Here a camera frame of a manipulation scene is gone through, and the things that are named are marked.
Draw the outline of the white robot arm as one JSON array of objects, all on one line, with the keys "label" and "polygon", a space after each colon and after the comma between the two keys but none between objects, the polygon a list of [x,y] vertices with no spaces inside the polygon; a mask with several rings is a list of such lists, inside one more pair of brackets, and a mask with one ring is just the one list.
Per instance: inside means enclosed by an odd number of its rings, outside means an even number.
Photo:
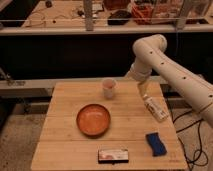
[{"label": "white robot arm", "polygon": [[128,75],[144,83],[155,70],[213,128],[213,85],[164,54],[167,40],[156,34],[136,40]]}]

